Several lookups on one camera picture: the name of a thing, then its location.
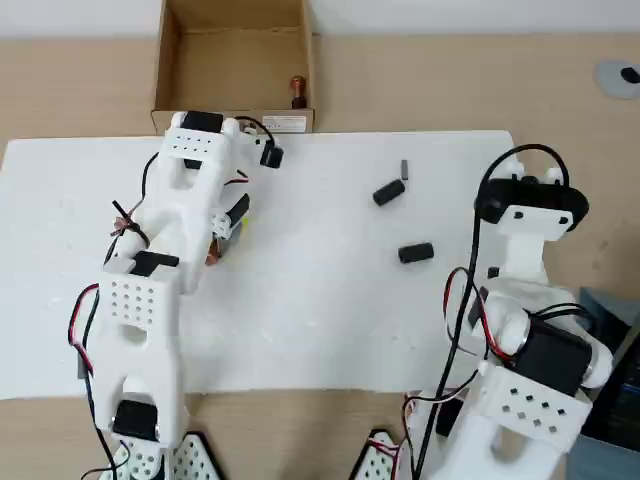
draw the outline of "open cardboard box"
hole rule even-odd
[[[158,133],[175,111],[249,115],[274,132],[313,128],[314,71],[306,0],[165,0],[157,56]],[[292,110],[303,76],[306,109]]]

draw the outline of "styrofoam sheet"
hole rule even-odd
[[[111,200],[135,203],[142,167],[159,143],[10,143],[0,171],[0,398],[83,392],[66,344],[68,318],[101,268]],[[510,135],[314,134],[282,143],[283,167],[253,175],[240,242],[182,302],[188,389],[436,384],[448,349],[443,284],[468,262],[478,182],[513,146]],[[371,194],[400,175],[402,158],[407,191],[379,208]],[[422,241],[433,243],[435,258],[401,265],[398,247]],[[499,265],[503,248],[484,225],[478,272]],[[452,384],[475,364],[459,357]]]

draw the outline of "label on box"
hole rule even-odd
[[[299,115],[263,116],[262,123],[273,133],[304,133],[307,131],[307,117]]]

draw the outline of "small black block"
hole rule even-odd
[[[413,263],[421,260],[433,258],[433,245],[431,243],[418,243],[416,245],[407,245],[398,249],[398,257],[400,263]]]
[[[405,191],[404,183],[399,178],[393,182],[387,183],[384,187],[376,190],[373,194],[373,201],[376,205],[381,207],[382,205],[389,203],[398,195],[403,194]]]

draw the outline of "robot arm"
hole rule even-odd
[[[428,467],[414,475],[404,442],[394,461],[395,478],[547,479],[579,435],[591,411],[579,387],[602,386],[611,373],[612,355],[576,323],[574,314],[544,320],[535,315],[554,305],[575,304],[569,291],[549,285],[542,258],[544,243],[573,230],[588,211],[579,191],[568,182],[560,185],[560,173],[551,169],[543,183],[523,176],[523,165],[512,162],[503,178],[481,189],[483,196],[476,200],[480,217],[507,237],[505,262],[497,277],[484,284],[482,303],[488,331],[509,361],[493,356],[480,361],[442,452],[432,440]],[[566,171],[562,176],[568,179]],[[466,331],[484,343],[482,322],[471,317]],[[430,411],[430,404],[414,402],[407,421],[414,452],[424,441]],[[509,450],[508,436],[512,447],[521,447],[503,457],[499,452]]]
[[[196,290],[212,239],[228,239],[249,208],[247,194],[235,205],[223,201],[236,162],[277,168],[281,157],[272,138],[257,145],[236,119],[174,115],[153,182],[131,215],[136,228],[124,231],[99,282],[91,349],[98,428],[156,450],[182,441],[180,296]]]

